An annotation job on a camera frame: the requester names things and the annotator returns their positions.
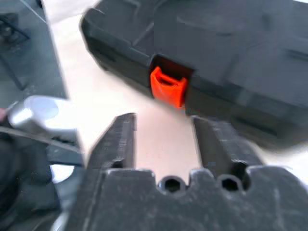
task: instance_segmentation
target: white table surface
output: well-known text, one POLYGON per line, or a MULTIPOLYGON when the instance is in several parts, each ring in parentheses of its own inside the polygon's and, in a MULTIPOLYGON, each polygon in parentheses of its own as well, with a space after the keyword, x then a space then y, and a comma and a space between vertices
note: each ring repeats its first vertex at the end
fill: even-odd
MULTIPOLYGON (((78 111, 78 137, 85 160, 115 116, 135 112, 136 167, 153 170, 156 181, 177 175, 188 182, 189 171, 200 167, 190 119, 103 71, 86 50, 79 22, 85 10, 96 2, 43 0, 66 92, 78 111)), ((265 163, 288 166, 308 183, 307 144, 279 154, 253 143, 251 146, 265 163)))

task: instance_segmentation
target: silver metal object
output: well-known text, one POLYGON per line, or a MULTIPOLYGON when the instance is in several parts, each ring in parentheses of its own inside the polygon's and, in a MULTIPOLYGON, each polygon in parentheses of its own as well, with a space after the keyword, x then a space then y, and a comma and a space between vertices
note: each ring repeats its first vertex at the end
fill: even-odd
POLYGON ((76 114, 70 102, 49 96, 30 96, 8 110, 14 129, 46 138, 76 139, 76 114))

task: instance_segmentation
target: gray surface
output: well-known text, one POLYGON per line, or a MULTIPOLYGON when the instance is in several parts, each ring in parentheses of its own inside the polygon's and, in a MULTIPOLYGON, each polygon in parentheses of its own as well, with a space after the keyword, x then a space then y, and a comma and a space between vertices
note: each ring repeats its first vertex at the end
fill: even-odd
MULTIPOLYGON (((35 0, 25 0, 42 18, 44 12, 35 0)), ((18 13, 19 26, 31 37, 20 37, 17 44, 0 43, 5 57, 26 89, 20 91, 0 65, 0 107, 29 95, 50 95, 65 98, 61 74, 54 53, 48 26, 19 0, 0 0, 0 13, 18 13)))

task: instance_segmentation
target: wire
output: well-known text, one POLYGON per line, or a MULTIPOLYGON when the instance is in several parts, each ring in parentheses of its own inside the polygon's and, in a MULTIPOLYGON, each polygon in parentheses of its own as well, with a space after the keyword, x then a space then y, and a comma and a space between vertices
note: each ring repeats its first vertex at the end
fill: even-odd
POLYGON ((22 4, 24 4, 30 11, 32 11, 33 14, 35 14, 36 17, 38 17, 43 23, 47 24, 47 22, 46 22, 41 16, 39 16, 39 14, 36 13, 35 10, 32 9, 32 7, 31 7, 28 3, 26 3, 24 0, 19 0, 19 1, 20 1, 22 4))

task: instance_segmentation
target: black chair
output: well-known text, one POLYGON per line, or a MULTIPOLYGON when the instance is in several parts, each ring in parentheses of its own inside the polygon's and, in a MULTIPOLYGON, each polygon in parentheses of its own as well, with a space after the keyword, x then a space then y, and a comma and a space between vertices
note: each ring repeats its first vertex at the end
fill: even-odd
MULTIPOLYGON (((20 34, 22 34, 24 37, 26 37, 27 39, 30 39, 30 37, 22 30, 20 29, 18 26, 14 25, 12 22, 10 22, 7 17, 0 15, 0 21, 2 21, 6 26, 10 27, 13 31, 17 31, 20 34)), ((6 60, 4 59, 4 57, 1 56, 0 54, 0 63, 3 64, 5 70, 7 71, 9 77, 11 78, 11 80, 15 83, 15 85, 17 86, 17 88, 19 90, 23 90, 25 87, 23 86, 23 84, 20 82, 20 80, 16 77, 14 71, 11 69, 11 67, 9 66, 9 64, 6 62, 6 60)))

